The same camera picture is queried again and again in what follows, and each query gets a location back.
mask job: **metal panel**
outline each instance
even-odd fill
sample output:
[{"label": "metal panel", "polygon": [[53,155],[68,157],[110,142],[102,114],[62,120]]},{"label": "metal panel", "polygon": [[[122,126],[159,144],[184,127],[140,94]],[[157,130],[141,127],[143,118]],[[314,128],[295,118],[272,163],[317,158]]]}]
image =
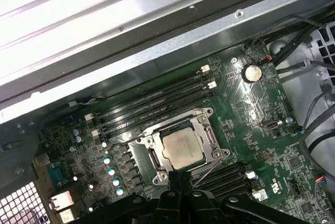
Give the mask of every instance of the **metal panel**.
[{"label": "metal panel", "polygon": [[[36,93],[30,99],[2,109],[0,123],[7,122],[66,96],[69,97],[57,103],[101,92],[102,87],[109,95],[114,94],[120,91],[120,87],[115,89],[116,83],[122,83],[122,89],[127,89],[134,84],[144,82],[246,40],[273,21],[288,14],[304,13],[331,2],[333,0],[265,0],[241,10],[242,16],[228,15],[61,84],[56,88]],[[122,82],[119,76],[121,73],[129,73],[134,78],[128,82]]]},{"label": "metal panel", "polygon": [[197,1],[5,0],[0,85]]}]

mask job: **screw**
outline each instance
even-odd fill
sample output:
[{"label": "screw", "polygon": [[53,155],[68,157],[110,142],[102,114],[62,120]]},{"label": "screw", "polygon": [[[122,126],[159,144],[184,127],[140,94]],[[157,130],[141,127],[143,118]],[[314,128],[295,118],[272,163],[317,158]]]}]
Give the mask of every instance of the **screw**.
[{"label": "screw", "polygon": [[206,122],[206,118],[204,116],[200,116],[198,119],[200,123]]},{"label": "screw", "polygon": [[232,203],[236,203],[239,201],[236,197],[229,197],[228,200]]},{"label": "screw", "polygon": [[162,179],[164,180],[168,178],[168,175],[166,173],[162,173],[161,176],[162,176]]},{"label": "screw", "polygon": [[287,118],[285,118],[285,122],[290,125],[290,124],[293,123],[293,118],[287,117]]},{"label": "screw", "polygon": [[221,156],[221,153],[219,151],[214,151],[213,152],[214,157],[218,158]]},{"label": "screw", "polygon": [[232,59],[230,59],[230,62],[231,62],[232,64],[235,64],[235,63],[238,62],[238,59],[237,59],[237,58],[232,58]]},{"label": "screw", "polygon": [[200,197],[201,196],[201,192],[195,191],[192,193],[194,197]]}]

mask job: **green circuit board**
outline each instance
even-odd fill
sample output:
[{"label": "green circuit board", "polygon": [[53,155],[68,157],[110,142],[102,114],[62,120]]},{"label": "green circuit board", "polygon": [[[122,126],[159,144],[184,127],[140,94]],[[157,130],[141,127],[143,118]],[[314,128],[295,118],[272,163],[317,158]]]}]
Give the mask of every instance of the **green circuit board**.
[{"label": "green circuit board", "polygon": [[[241,76],[241,71],[246,64],[259,62],[266,54],[267,51],[263,45],[250,50],[242,44],[117,94],[106,101],[87,106],[57,121],[43,131],[49,140],[46,145],[52,164],[48,169],[55,187],[60,190],[68,183],[73,183],[71,181],[73,174],[82,174],[81,198],[86,209],[92,203],[101,200],[112,203],[126,195],[137,193],[139,182],[132,181],[134,175],[128,172],[132,166],[136,166],[140,174],[140,185],[143,187],[140,194],[150,197],[155,189],[162,189],[165,186],[153,184],[152,178],[156,170],[145,146],[136,142],[128,144],[128,152],[131,153],[131,158],[135,162],[133,164],[128,163],[130,156],[125,157],[123,152],[110,147],[115,143],[137,137],[146,127],[155,122],[193,108],[210,107],[214,113],[209,117],[209,121],[219,145],[231,152],[221,166],[236,162],[248,163],[258,177],[253,180],[252,189],[253,192],[261,193],[261,197],[255,199],[252,193],[248,192],[250,198],[309,223],[333,223],[324,216],[315,203],[315,178],[310,172],[313,167],[299,150],[299,134],[291,131],[296,123],[274,65],[270,63],[262,65],[262,78],[258,82],[247,83]],[[115,123],[109,122],[108,125],[98,121],[92,126],[87,119],[84,119],[88,114],[96,115],[95,117],[101,115],[109,117],[108,109],[118,104],[123,106],[122,110],[117,112],[118,117],[129,119],[130,116],[126,115],[126,112],[130,110],[130,105],[124,101],[130,101],[129,104],[131,104],[134,103],[131,102],[133,98],[140,98],[166,83],[176,81],[182,83],[186,80],[186,76],[196,73],[206,65],[210,67],[210,80],[215,80],[217,85],[210,96],[203,91],[196,91],[192,95],[193,93],[189,92],[191,88],[188,86],[189,96],[179,98],[174,94],[168,100],[162,101],[162,103],[170,103],[171,108],[176,109],[169,109],[169,113],[153,119],[149,118],[148,114],[143,114],[140,124],[133,123],[131,119],[129,122],[132,124],[126,122],[123,125],[108,128]],[[287,123],[287,119],[290,118],[293,122]],[[268,122],[274,121],[279,122],[280,125],[274,129],[266,127]],[[72,134],[74,129],[79,132],[80,142],[77,142]],[[98,141],[94,139],[92,132],[96,129],[105,133],[103,142],[107,143],[107,147],[102,146],[101,138]],[[103,162],[106,157],[111,160],[109,164]],[[116,171],[113,176],[108,174],[108,169],[111,167]],[[201,175],[196,175],[194,179],[200,178]],[[118,185],[113,184],[115,179],[119,180]],[[94,180],[98,180],[99,186],[97,189],[89,190],[87,184]],[[122,195],[117,192],[120,188],[123,191]],[[324,208],[329,208],[330,203],[322,188],[319,190],[319,197]]]}]

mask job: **ventilation grille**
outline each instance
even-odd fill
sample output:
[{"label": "ventilation grille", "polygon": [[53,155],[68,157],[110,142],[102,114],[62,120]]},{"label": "ventilation grille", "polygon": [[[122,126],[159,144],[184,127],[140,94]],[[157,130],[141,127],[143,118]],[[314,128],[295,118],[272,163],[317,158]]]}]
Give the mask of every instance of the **ventilation grille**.
[{"label": "ventilation grille", "polygon": [[0,223],[50,223],[33,182],[0,200]]},{"label": "ventilation grille", "polygon": [[[318,53],[322,56],[325,63],[335,65],[335,23],[329,25],[331,35],[328,35],[325,29],[319,29],[317,33],[320,40],[317,40]],[[328,70],[330,81],[335,86],[335,72]]]}]

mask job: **black cable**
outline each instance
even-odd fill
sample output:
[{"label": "black cable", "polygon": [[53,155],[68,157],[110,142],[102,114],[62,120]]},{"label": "black cable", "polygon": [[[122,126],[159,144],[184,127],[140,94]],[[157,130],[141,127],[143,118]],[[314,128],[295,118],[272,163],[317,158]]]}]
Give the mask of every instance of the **black cable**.
[{"label": "black cable", "polygon": [[[320,22],[325,24],[335,19],[335,10],[323,14],[320,18]],[[307,38],[310,34],[315,31],[318,27],[313,25],[308,25],[302,31],[300,31],[285,47],[283,47],[280,52],[276,55],[274,60],[274,65],[278,66],[282,63],[289,55],[295,51],[296,48]]]},{"label": "black cable", "polygon": [[317,21],[313,21],[309,18],[306,18],[306,17],[303,17],[303,16],[299,16],[299,15],[289,15],[289,16],[286,16],[282,19],[279,19],[278,21],[276,21],[274,24],[270,25],[269,27],[265,28],[263,31],[261,31],[253,40],[252,40],[252,43],[251,43],[251,47],[253,48],[254,45],[256,44],[256,42],[261,38],[263,37],[265,34],[267,34],[271,29],[273,29],[274,27],[276,27],[277,25],[281,24],[282,22],[286,21],[286,20],[289,20],[289,19],[292,19],[292,18],[296,18],[296,19],[299,19],[301,21],[304,21],[306,23],[309,23],[309,24],[312,24],[316,27],[320,27],[320,28],[324,28],[326,29],[325,25],[322,24],[322,23],[319,23]]},{"label": "black cable", "polygon": [[312,111],[314,109],[314,107],[316,106],[316,104],[318,103],[318,101],[326,96],[327,94],[329,94],[331,92],[331,90],[329,91],[325,91],[325,92],[322,92],[319,96],[317,96],[316,98],[314,98],[314,100],[312,101],[312,103],[310,104],[309,108],[308,108],[308,111],[307,111],[307,115],[306,115],[306,119],[305,119],[305,122],[303,124],[303,130],[306,129],[306,126],[308,124],[308,121],[309,121],[309,118],[310,118],[310,115],[312,114]]},{"label": "black cable", "polygon": [[[324,63],[324,62],[319,62],[319,61],[310,61],[310,65],[320,66],[320,67],[324,67],[328,70],[335,71],[335,65],[333,65],[331,63]],[[290,67],[287,67],[287,68],[279,69],[279,70],[277,70],[277,73],[278,74],[283,74],[283,73],[286,73],[286,72],[289,72],[289,71],[294,71],[294,70],[300,69],[300,68],[305,67],[305,66],[306,66],[305,63],[301,62],[301,63],[294,64],[294,65],[292,65]]]},{"label": "black cable", "polygon": [[315,147],[317,147],[321,142],[327,140],[327,139],[330,139],[332,137],[335,137],[335,132],[330,132],[330,133],[327,133],[327,134],[324,134],[322,136],[320,136],[319,138],[317,138],[316,140],[314,140],[312,142],[312,144],[309,145],[308,147],[308,151],[310,153],[313,152],[313,150],[315,149]]},{"label": "black cable", "polygon": [[335,177],[330,174],[327,170],[325,170],[319,163],[312,157],[310,154],[308,147],[306,145],[305,140],[307,137],[318,128],[323,122],[325,122],[328,118],[330,118],[335,113],[335,104],[330,106],[326,111],[324,111],[320,116],[318,116],[304,131],[302,137],[299,140],[299,146],[303,153],[303,155],[310,160],[310,162],[314,165],[316,169],[318,169],[321,173],[323,173],[327,178],[335,181]]},{"label": "black cable", "polygon": [[294,64],[294,65],[292,65],[292,66],[290,66],[290,67],[279,69],[279,70],[277,70],[277,73],[278,73],[278,74],[283,74],[283,73],[286,73],[286,72],[289,72],[289,71],[298,70],[298,69],[300,69],[300,68],[302,68],[302,67],[305,67],[305,66],[306,66],[306,65],[305,65],[304,62],[302,62],[302,63],[297,63],[297,64]]},{"label": "black cable", "polygon": [[315,182],[315,186],[314,186],[314,198],[315,198],[315,202],[318,205],[318,207],[321,209],[321,211],[329,218],[329,220],[335,220],[334,216],[332,214],[330,214],[327,210],[325,210],[320,203],[319,197],[318,197],[318,182]]}]

